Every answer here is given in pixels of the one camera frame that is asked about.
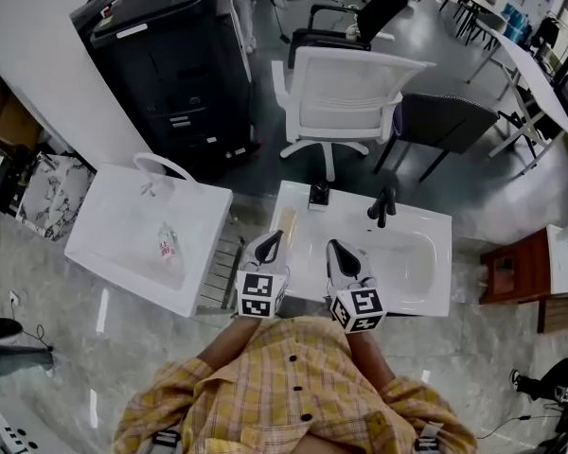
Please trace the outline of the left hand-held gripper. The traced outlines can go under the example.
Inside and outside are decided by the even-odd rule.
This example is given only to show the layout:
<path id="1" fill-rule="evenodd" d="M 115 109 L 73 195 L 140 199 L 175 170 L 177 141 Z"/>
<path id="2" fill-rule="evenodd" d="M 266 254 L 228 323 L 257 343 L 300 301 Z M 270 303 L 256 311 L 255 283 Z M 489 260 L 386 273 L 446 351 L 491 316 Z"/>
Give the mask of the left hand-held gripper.
<path id="1" fill-rule="evenodd" d="M 237 312 L 242 317 L 273 319 L 289 282 L 286 266 L 287 237 L 269 231 L 245 248 L 245 270 L 236 276 Z"/>

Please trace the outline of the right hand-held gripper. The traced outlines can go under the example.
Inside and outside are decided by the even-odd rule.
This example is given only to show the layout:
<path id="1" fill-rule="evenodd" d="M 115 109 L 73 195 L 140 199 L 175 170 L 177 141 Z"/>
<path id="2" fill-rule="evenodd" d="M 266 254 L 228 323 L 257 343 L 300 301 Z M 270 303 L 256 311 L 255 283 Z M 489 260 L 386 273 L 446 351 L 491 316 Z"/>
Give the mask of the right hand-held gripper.
<path id="1" fill-rule="evenodd" d="M 346 334 L 375 329 L 386 315 L 367 255 L 339 239 L 327 245 L 329 311 Z"/>

